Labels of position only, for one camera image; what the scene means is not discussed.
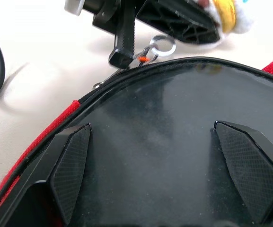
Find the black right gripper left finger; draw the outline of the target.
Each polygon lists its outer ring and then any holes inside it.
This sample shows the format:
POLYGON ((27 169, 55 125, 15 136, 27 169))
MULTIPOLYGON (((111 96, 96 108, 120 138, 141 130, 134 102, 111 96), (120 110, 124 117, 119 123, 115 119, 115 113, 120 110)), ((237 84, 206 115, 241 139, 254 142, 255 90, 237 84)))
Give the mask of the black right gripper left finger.
POLYGON ((91 126, 56 134, 46 151, 21 175, 13 227, 67 227, 80 191, 91 126))

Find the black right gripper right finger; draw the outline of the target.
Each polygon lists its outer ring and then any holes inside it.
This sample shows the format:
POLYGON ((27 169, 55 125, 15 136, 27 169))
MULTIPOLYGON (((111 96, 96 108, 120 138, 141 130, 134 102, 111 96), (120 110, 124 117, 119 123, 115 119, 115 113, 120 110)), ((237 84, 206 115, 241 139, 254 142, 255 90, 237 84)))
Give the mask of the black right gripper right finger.
POLYGON ((273 144, 260 131, 216 121, 231 179, 257 224, 273 225, 273 144))

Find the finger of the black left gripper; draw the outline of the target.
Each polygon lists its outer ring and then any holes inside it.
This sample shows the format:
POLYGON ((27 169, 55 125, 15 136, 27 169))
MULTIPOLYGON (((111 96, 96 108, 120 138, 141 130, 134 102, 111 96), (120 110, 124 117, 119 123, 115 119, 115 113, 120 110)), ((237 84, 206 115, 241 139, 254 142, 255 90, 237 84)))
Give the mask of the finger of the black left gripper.
POLYGON ((136 0, 136 18, 189 44, 212 44, 220 40, 212 17, 193 0, 136 0))
POLYGON ((127 68, 134 60, 135 6, 135 0, 121 0, 114 49, 109 55, 110 65, 116 68, 127 68))

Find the black red paddle case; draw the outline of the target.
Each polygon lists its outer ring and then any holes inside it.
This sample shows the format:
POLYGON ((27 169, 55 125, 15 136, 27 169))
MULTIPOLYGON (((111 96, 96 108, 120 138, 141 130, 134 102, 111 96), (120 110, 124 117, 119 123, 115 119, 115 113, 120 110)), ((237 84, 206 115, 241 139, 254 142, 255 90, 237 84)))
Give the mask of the black red paddle case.
MULTIPOLYGON (((206 63, 214 63, 220 66, 231 66, 236 69, 248 70, 255 74, 268 74, 273 76, 273 73, 269 73, 264 70, 258 70, 240 63, 211 58, 211 57, 189 57, 182 58, 177 60, 171 60, 166 62, 154 63, 148 66, 142 66, 139 68, 134 68, 130 70, 125 70, 115 75, 112 75, 110 78, 105 80, 101 85, 97 88, 83 96, 81 99, 72 102, 72 104, 66 108, 65 111, 62 112, 34 141, 33 143, 26 149, 26 151, 22 154, 19 160, 15 163, 15 165, 11 168, 9 173, 3 179, 0 185, 0 227, 13 227, 13 211, 14 211, 14 203, 19 194, 21 186, 19 182, 21 181, 21 175, 26 171, 26 169, 32 165, 33 161, 37 160, 40 155, 42 155, 54 136, 64 129, 78 126, 78 125, 86 125, 90 123, 79 123, 78 118, 82 115, 82 113, 87 110, 89 107, 93 106, 93 104, 105 94, 109 89, 113 86, 122 84, 126 82, 128 79, 138 76, 140 74, 149 75, 150 72, 157 72, 159 68, 162 69, 174 69, 179 66, 187 65, 187 64, 206 64, 206 63)), ((89 139, 89 143, 92 136, 92 126, 91 126, 91 135, 89 139)), ((267 224, 254 224, 250 225, 238 225, 230 221, 218 221, 213 224, 211 227, 273 227, 273 225, 267 224)))

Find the black rubber table tennis paddle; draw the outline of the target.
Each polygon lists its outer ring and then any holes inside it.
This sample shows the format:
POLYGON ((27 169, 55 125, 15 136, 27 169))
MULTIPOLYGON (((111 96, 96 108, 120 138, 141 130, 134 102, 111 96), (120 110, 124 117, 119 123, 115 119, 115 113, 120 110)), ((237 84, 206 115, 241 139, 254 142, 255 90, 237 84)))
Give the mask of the black rubber table tennis paddle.
POLYGON ((216 121, 273 144, 273 76, 214 63, 159 68, 85 110, 85 174, 70 227, 254 225, 229 175, 216 121))

